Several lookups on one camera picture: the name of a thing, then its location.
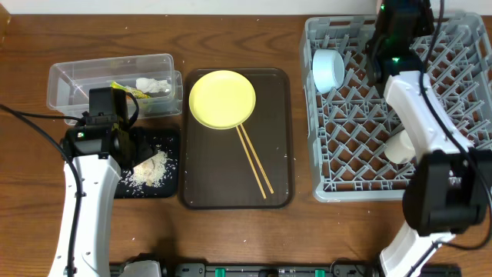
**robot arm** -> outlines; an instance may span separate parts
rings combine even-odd
[[[73,275],[110,276],[111,212],[121,170],[133,169],[157,154],[157,150],[146,142],[143,130],[131,128],[137,116],[138,109],[128,119],[124,91],[92,89],[85,124],[76,125],[65,133],[62,146],[81,179],[82,197],[74,228],[77,189],[74,175],[65,164],[65,206],[50,277],[68,275],[67,260],[71,247],[74,249]],[[75,240],[70,247],[73,231]],[[142,261],[127,265],[121,276],[161,277],[161,271],[158,262]]]
[[[414,147],[418,167],[403,198],[406,222],[378,257],[375,272],[386,277],[419,276],[441,242],[480,224],[487,197],[458,147],[437,123],[422,93],[461,148],[482,172],[492,169],[490,151],[477,151],[454,126],[437,100],[424,64],[409,48],[417,36],[431,35],[434,18],[428,0],[385,0],[373,38],[367,43],[369,81],[400,117]],[[451,187],[449,179],[460,179]]]

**clear plastic container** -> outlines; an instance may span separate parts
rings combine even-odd
[[[101,58],[79,62],[54,64],[49,71],[46,105],[65,115],[81,117],[88,111],[91,88],[104,88],[115,81],[135,87],[137,78],[168,80],[171,91],[156,98],[139,99],[139,119],[179,115],[182,113],[183,87],[181,73],[174,69],[169,54],[139,55],[120,58]],[[128,100],[128,114],[135,105]]]

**chopsticks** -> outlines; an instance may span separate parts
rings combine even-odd
[[[260,159],[258,158],[258,155],[256,155],[256,151],[254,150],[253,144],[251,143],[251,140],[249,139],[249,136],[246,132],[246,129],[244,128],[244,126],[242,124],[240,124],[240,126],[241,126],[241,130],[244,133],[244,137],[246,138],[246,141],[248,142],[248,145],[251,149],[251,152],[253,153],[254,160],[258,164],[258,168],[260,168],[261,174],[263,175],[263,178],[267,183],[268,189],[270,190],[271,194],[274,194],[274,190],[271,187],[270,181],[268,180],[267,173],[265,173],[263,166],[261,165]],[[246,153],[246,156],[248,157],[248,161],[249,161],[249,164],[251,166],[251,169],[253,169],[254,177],[256,178],[256,182],[258,183],[258,186],[260,187],[260,191],[261,191],[261,194],[263,195],[263,199],[266,199],[267,196],[264,193],[260,178],[258,177],[258,173],[256,172],[256,168],[254,167],[253,161],[251,160],[251,156],[249,155],[248,148],[246,147],[246,144],[244,143],[244,139],[243,139],[243,136],[241,134],[241,131],[239,130],[239,127],[236,126],[236,130],[238,131],[239,139],[241,140],[241,143],[243,145],[244,153]]]

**brown tray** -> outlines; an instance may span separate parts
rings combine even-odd
[[[188,108],[191,88],[203,75],[220,69],[198,69],[185,83],[185,148],[179,196],[191,209],[276,209],[294,194],[291,97],[287,75],[276,68],[228,68],[246,77],[256,91],[256,106],[243,123],[274,190],[260,169],[266,199],[260,189],[235,128],[214,130],[196,121]]]

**dish rack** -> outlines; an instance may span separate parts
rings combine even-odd
[[[477,149],[492,149],[492,49],[487,31],[474,13],[444,17],[428,65],[432,87],[460,132]],[[384,155],[385,142],[404,128],[368,84],[364,46],[375,20],[310,18],[301,37],[311,177],[320,202],[398,200],[415,171],[415,161],[397,165]],[[417,38],[411,46],[422,60],[431,38]],[[317,91],[312,74],[318,49],[337,50],[344,59],[344,84],[326,94]]]

